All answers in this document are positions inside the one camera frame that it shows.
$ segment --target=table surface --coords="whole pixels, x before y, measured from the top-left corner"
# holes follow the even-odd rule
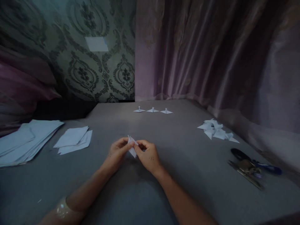
[[[173,113],[133,112],[138,106],[167,107]],[[300,189],[284,175],[264,173],[265,190],[260,191],[229,166],[227,161],[235,160],[231,148],[267,161],[237,135],[240,144],[210,140],[197,127],[211,118],[190,100],[98,104],[86,119],[65,121],[30,163],[0,169],[0,224],[37,223],[101,166],[114,141],[127,135],[155,143],[165,168],[219,224],[257,224],[300,211]],[[68,128],[86,125],[93,130],[89,147],[58,155],[53,146],[61,135]],[[128,152],[83,224],[177,221],[159,183]]]

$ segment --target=white light patch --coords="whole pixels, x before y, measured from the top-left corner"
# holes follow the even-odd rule
[[[108,52],[104,37],[85,37],[85,40],[91,52]]]

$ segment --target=person's left hand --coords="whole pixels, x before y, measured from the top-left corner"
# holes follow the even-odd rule
[[[112,144],[107,158],[102,167],[108,169],[113,175],[120,167],[125,153],[134,146],[134,142],[128,143],[128,138],[123,137]]]

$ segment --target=wall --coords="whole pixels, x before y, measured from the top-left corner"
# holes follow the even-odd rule
[[[134,99],[135,0],[2,0],[0,44],[46,60],[66,97]],[[106,37],[90,52],[84,37]]]

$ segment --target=paper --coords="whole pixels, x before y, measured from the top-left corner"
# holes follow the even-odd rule
[[[128,142],[127,143],[130,143],[130,142],[134,142],[136,145],[138,145],[138,143],[131,136],[128,135]],[[133,147],[131,149],[129,149],[129,152],[132,154],[132,156],[134,158],[137,157],[137,154],[135,153],[135,150],[134,150]]]
[[[90,145],[91,138],[92,138],[92,133],[93,133],[92,130],[86,132],[86,134],[85,134],[86,141],[85,142],[82,141],[82,143],[78,143],[75,146],[61,147],[59,149],[60,155],[64,155],[64,154],[67,154],[67,153],[70,153],[70,152],[73,152],[73,151],[77,151],[77,150],[80,150],[80,149],[83,149],[83,148],[87,148]]]
[[[213,137],[225,140],[226,139],[226,132],[225,131],[216,130],[216,132],[214,133]]]
[[[155,112],[159,112],[159,111],[158,111],[158,110],[155,110],[154,107],[152,107],[152,109],[148,110],[147,112],[155,113]]]
[[[203,130],[208,130],[210,128],[212,128],[212,123],[210,122],[205,122],[204,124],[202,124],[201,126],[197,127],[199,129],[203,129]]]
[[[68,129],[54,145],[54,148],[60,148],[69,145],[77,145],[88,130],[88,126]]]
[[[144,111],[145,111],[145,110],[142,110],[141,107],[139,106],[139,107],[138,107],[138,110],[135,110],[134,112],[141,113],[141,112],[144,112]]]
[[[212,136],[213,136],[213,134],[215,133],[215,130],[214,130],[214,129],[209,129],[209,130],[204,131],[204,133],[205,133],[210,139],[212,139]]]
[[[238,140],[237,140],[237,139],[235,139],[235,138],[233,138],[233,137],[231,137],[229,140],[230,140],[230,141],[232,141],[232,142],[239,143],[239,142],[238,142]]]
[[[170,114],[172,112],[168,111],[167,108],[164,110],[164,111],[160,111],[161,113],[164,113],[164,114]]]
[[[34,158],[44,144],[52,137],[56,130],[64,124],[63,122],[47,121],[47,120],[32,120],[30,123],[22,125],[17,134],[30,131],[31,135],[28,135],[28,142],[18,147],[14,147],[13,151],[8,152],[0,157],[0,167],[13,166],[25,163]]]
[[[34,135],[30,127],[23,127],[14,133],[0,138],[0,156],[13,151],[14,149],[32,141],[33,139]]]
[[[218,124],[216,120],[211,119],[204,120],[204,123],[197,128],[202,129],[211,140],[214,137],[239,143],[236,139],[233,138],[233,133],[226,133],[226,131],[223,130],[222,127],[223,124]]]
[[[74,146],[78,146],[78,145],[81,145],[81,144],[84,144],[87,142],[87,139],[88,139],[88,135],[87,135],[87,132],[84,134],[84,136],[82,137],[82,139],[78,142],[77,145],[68,145],[68,146],[64,146],[64,147],[61,147],[59,148],[58,150],[58,154],[61,153],[62,150],[66,150],[66,149],[71,149],[72,147]]]
[[[91,52],[108,52],[104,37],[84,37]]]

